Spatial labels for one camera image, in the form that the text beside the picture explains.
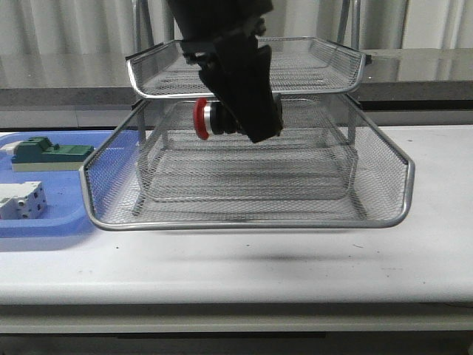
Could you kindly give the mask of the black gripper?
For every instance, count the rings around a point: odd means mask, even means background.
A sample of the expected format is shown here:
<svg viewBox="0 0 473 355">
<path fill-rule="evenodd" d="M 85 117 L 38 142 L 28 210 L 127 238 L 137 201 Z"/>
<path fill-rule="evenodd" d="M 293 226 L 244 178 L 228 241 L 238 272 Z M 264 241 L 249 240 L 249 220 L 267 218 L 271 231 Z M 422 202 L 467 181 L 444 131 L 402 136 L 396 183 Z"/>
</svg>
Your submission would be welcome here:
<svg viewBox="0 0 473 355">
<path fill-rule="evenodd" d="M 280 135 L 282 96 L 270 88 L 271 47 L 259 46 L 272 1 L 169 1 L 186 61 L 252 143 Z"/>
</svg>

